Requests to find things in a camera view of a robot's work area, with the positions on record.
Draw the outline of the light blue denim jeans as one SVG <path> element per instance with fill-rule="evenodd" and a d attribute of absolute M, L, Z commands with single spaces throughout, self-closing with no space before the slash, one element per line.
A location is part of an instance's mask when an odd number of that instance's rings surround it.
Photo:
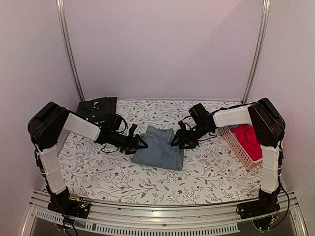
<path fill-rule="evenodd" d="M 137 150 L 131 159 L 132 163 L 175 171 L 182 170 L 184 151 L 178 146 L 171 146 L 174 138 L 172 128 L 158 129 L 149 125 L 146 133 L 141 137 L 148 147 Z"/>

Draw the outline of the black pinstriped shirt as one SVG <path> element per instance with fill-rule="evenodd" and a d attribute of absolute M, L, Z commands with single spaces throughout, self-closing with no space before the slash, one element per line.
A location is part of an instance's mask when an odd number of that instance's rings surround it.
<path fill-rule="evenodd" d="M 80 102 L 76 113 L 84 119 L 98 123 L 106 114 L 116 112 L 117 97 L 103 97 Z"/>

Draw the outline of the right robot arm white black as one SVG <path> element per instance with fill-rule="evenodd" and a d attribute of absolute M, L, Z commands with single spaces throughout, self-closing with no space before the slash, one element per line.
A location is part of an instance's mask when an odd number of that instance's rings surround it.
<path fill-rule="evenodd" d="M 218 128 L 230 128 L 234 139 L 249 156 L 250 162 L 261 161 L 263 174 L 259 198 L 254 204 L 258 214 L 270 210 L 281 189 L 283 138 L 285 121 L 268 98 L 257 102 L 220 108 L 209 112 L 198 103 L 189 109 L 195 126 L 187 128 L 179 121 L 179 130 L 171 141 L 180 149 L 196 148 L 203 136 Z"/>

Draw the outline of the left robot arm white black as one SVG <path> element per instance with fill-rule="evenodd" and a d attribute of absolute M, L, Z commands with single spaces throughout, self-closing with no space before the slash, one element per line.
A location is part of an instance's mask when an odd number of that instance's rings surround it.
<path fill-rule="evenodd" d="M 29 121 L 28 132 L 35 147 L 37 165 L 46 182 L 51 201 L 62 213 L 70 213 L 73 209 L 58 161 L 69 134 L 79 135 L 99 145 L 110 144 L 126 155 L 148 148 L 141 136 L 134 133 L 137 125 L 126 126 L 128 134 L 124 135 L 119 131 L 122 122 L 123 117 L 113 113 L 103 115 L 97 123 L 91 122 L 52 101 Z"/>

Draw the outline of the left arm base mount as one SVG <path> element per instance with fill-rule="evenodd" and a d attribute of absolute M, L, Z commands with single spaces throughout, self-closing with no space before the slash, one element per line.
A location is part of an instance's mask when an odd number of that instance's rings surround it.
<path fill-rule="evenodd" d="M 51 197 L 48 209 L 68 216 L 87 219 L 91 202 L 87 200 L 74 200 L 69 197 Z"/>

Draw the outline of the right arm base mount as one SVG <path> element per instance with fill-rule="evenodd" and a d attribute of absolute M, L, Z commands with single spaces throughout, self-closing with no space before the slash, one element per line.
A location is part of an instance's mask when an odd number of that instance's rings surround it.
<path fill-rule="evenodd" d="M 265 200 L 256 200 L 240 203 L 236 207 L 236 213 L 241 219 L 252 219 L 253 225 L 260 231 L 272 228 L 279 218 L 280 205 L 278 201 L 269 204 Z"/>

